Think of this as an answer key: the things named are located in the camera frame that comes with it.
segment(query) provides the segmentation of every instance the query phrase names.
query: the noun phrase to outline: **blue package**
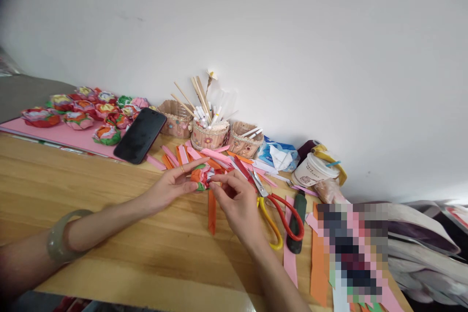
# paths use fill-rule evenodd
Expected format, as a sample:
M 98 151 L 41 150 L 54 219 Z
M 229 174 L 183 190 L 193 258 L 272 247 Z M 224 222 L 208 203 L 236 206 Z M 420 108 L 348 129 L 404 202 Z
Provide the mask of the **blue package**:
M 289 164 L 289 166 L 286 169 L 282 171 L 293 172 L 297 168 L 297 165 L 299 164 L 299 160 L 300 160 L 299 153 L 297 152 L 296 148 L 290 144 L 283 144 L 283 143 L 278 143 L 276 141 L 273 141 L 267 136 L 263 136 L 263 137 L 264 137 L 263 144 L 260 148 L 260 151 L 258 152 L 258 158 L 262 160 L 263 162 L 269 164 L 270 166 L 274 167 L 272 155 L 270 154 L 270 145 L 273 145 L 279 151 L 291 153 L 292 162 Z

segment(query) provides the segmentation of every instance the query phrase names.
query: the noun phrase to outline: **woman's left hand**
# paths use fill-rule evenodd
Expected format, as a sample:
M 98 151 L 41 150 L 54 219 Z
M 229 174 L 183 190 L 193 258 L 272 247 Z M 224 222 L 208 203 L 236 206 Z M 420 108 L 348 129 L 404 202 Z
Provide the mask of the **woman's left hand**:
M 190 181 L 187 176 L 192 173 L 193 168 L 206 163 L 209 159 L 209 157 L 201 158 L 165 171 L 151 188 L 140 195 L 139 197 L 145 200 L 151 215 L 164 210 L 177 197 L 194 192 L 198 184 Z

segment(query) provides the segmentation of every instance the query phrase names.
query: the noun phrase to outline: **woman's right hand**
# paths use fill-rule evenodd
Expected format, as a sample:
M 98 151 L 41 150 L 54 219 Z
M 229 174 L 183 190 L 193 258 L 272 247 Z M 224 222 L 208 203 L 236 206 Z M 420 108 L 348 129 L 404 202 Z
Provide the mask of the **woman's right hand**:
M 210 187 L 228 219 L 229 226 L 247 249 L 266 242 L 253 186 L 239 171 L 211 177 Z

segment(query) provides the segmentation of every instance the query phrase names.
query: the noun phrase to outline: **red scissors handle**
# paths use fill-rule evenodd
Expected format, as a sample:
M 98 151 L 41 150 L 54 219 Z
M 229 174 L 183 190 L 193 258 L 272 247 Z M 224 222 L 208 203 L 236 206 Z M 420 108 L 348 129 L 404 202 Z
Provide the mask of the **red scissors handle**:
M 281 221 L 283 222 L 284 228 L 286 229 L 286 232 L 291 237 L 291 239 L 294 240 L 294 241 L 301 241 L 302 238 L 304 237 L 304 224 L 302 223 L 302 219 L 299 216 L 299 213 L 297 213 L 296 209 L 289 202 L 287 202 L 285 199 L 279 197 L 278 195 L 271 194 L 271 195 L 268 195 L 267 198 L 270 199 L 270 201 L 273 203 L 273 205 L 275 205 L 276 209 L 278 210 L 279 216 L 281 217 Z M 276 200 L 284 203 L 285 206 L 287 206 L 291 210 L 294 217 L 296 217 L 297 224 L 299 225 L 299 234 L 298 235 L 295 235 L 291 231 L 291 228 L 289 227 L 289 223 L 286 222 L 286 217 L 284 217 L 283 210 L 279 206 L 278 202 L 276 202 Z

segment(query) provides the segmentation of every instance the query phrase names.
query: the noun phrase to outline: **black utility knife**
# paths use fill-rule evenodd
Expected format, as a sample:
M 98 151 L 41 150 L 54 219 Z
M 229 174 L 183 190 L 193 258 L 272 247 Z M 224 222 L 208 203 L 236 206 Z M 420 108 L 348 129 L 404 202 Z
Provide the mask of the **black utility knife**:
M 307 207 L 306 194 L 304 193 L 303 190 L 299 190 L 296 194 L 296 198 L 294 199 L 294 208 L 299 214 L 299 217 L 301 217 L 302 224 L 304 224 L 304 220 L 306 219 L 306 207 Z M 295 216 L 291 216 L 289 227 L 291 228 L 291 232 L 293 232 L 294 235 L 299 234 L 299 225 L 297 223 L 297 219 Z M 301 253 L 302 240 L 295 241 L 291 239 L 291 237 L 288 235 L 288 237 L 286 238 L 286 245 L 288 246 L 289 250 L 291 250 L 293 254 Z

